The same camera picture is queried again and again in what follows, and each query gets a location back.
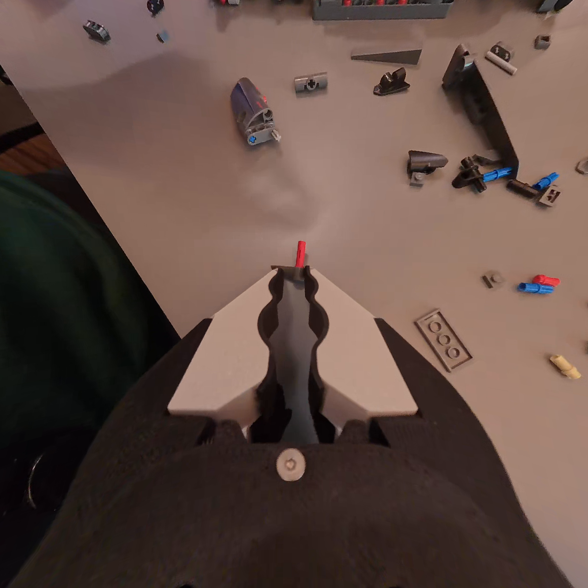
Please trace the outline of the dark grey holed lego plate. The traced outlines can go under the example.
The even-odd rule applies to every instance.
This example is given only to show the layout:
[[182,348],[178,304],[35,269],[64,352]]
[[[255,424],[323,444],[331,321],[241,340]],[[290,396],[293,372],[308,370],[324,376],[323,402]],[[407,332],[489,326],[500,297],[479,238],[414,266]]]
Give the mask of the dark grey holed lego plate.
[[473,354],[440,309],[417,318],[414,325],[446,372],[452,373],[473,360]]

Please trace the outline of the long dark grey lego beam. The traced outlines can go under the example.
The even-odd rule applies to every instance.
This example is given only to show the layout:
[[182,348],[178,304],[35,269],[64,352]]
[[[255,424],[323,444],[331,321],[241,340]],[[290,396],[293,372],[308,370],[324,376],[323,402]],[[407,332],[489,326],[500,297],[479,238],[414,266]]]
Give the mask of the long dark grey lego beam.
[[517,178],[519,159],[502,117],[482,76],[474,54],[463,44],[454,50],[442,78],[442,89],[459,98],[471,124],[485,138],[489,151],[472,155],[484,167],[509,168],[509,180]]

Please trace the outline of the small black lego piece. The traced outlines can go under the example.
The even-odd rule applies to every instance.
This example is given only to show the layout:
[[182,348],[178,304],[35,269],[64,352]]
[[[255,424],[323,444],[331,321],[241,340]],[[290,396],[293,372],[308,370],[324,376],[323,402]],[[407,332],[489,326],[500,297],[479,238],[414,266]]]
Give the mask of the small black lego piece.
[[111,40],[111,36],[107,28],[95,21],[87,20],[83,25],[83,29],[91,40],[94,40],[101,45],[106,45]]

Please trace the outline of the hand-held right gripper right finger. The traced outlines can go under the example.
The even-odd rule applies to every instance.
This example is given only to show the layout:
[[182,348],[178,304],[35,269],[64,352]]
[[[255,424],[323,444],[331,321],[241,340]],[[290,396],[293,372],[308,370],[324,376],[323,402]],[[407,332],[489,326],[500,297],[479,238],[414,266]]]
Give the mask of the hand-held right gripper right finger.
[[414,416],[417,404],[376,318],[316,269],[304,269],[311,351],[308,402],[320,443],[349,421]]

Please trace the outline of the black lego connector blue pin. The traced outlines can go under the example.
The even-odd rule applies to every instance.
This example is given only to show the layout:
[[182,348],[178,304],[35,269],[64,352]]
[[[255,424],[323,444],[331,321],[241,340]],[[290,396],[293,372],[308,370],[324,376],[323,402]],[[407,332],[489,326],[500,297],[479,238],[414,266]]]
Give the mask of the black lego connector blue pin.
[[492,169],[483,172],[480,169],[482,159],[468,156],[460,161],[460,171],[452,180],[452,187],[462,189],[471,187],[477,193],[482,193],[488,188],[489,182],[499,179],[509,179],[512,176],[511,166]]

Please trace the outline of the white lego bar piece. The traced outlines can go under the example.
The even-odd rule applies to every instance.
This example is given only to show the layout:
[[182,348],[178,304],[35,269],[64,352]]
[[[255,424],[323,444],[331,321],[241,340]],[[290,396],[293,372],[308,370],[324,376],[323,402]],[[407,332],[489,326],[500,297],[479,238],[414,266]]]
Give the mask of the white lego bar piece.
[[505,44],[504,41],[496,42],[484,56],[485,60],[491,62],[510,76],[513,76],[518,70],[517,67],[511,63],[512,57],[513,50],[509,45]]

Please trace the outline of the scattered small lego pieces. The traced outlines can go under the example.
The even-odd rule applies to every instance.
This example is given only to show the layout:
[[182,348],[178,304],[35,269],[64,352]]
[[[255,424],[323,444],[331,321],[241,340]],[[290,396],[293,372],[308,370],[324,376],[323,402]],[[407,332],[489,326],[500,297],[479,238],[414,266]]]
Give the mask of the scattered small lego pieces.
[[[527,199],[543,205],[551,206],[559,197],[561,191],[555,186],[555,181],[559,178],[557,172],[548,174],[532,185],[522,182],[518,179],[509,179],[506,187]],[[503,277],[497,272],[490,272],[481,277],[483,283],[489,289],[495,288],[504,283]],[[552,293],[560,284],[560,280],[555,277],[546,275],[536,275],[531,282],[521,282],[517,286],[517,290],[521,293],[529,293],[533,295],[547,295]],[[554,365],[557,371],[566,378],[577,380],[581,378],[578,369],[573,366],[562,355],[552,355],[549,361]]]

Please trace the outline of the dark grey lego fin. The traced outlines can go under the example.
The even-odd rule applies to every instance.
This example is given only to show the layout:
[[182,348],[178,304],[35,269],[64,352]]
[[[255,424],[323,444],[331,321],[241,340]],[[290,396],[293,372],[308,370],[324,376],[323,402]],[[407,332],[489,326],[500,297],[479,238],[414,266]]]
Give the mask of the dark grey lego fin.
[[444,168],[447,163],[448,159],[440,153],[409,150],[406,164],[409,185],[422,187],[428,175]]

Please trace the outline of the lego car model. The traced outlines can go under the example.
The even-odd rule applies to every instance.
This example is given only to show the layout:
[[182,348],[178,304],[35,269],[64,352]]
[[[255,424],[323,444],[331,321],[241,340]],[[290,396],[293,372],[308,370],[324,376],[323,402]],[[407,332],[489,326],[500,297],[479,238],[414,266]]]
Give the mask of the lego car model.
[[195,1],[223,30],[238,19],[276,25],[425,24],[492,28],[502,19],[549,19],[583,1]]

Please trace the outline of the dark grey lego wedge panel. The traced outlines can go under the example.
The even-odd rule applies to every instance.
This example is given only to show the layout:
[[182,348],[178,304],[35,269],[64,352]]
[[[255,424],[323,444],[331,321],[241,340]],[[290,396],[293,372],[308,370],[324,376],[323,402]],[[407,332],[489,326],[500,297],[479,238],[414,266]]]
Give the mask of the dark grey lego wedge panel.
[[248,78],[241,77],[231,92],[231,109],[237,127],[249,146],[281,142],[266,96]]

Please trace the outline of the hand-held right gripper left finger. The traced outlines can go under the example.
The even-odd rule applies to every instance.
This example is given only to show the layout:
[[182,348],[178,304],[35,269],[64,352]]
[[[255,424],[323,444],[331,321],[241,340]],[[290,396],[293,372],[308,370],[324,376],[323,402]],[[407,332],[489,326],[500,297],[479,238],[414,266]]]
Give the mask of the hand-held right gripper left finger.
[[213,315],[168,403],[170,415],[232,420],[251,435],[276,376],[270,338],[281,300],[282,270],[272,269]]

